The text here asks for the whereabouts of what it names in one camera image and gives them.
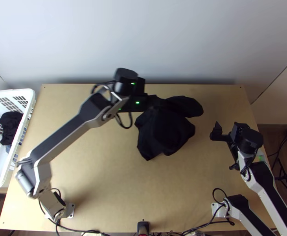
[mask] white plastic basket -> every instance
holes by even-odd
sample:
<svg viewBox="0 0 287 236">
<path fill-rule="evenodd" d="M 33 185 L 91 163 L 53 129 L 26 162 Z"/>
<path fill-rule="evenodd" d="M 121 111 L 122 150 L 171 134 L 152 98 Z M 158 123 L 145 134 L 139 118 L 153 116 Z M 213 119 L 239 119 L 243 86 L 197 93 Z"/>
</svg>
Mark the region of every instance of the white plastic basket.
<svg viewBox="0 0 287 236">
<path fill-rule="evenodd" d="M 23 113 L 9 153 L 6 152 L 6 147 L 0 144 L 0 188 L 6 188 L 9 185 L 35 102 L 35 92 L 29 88 L 0 91 L 0 117 L 8 111 Z"/>
</svg>

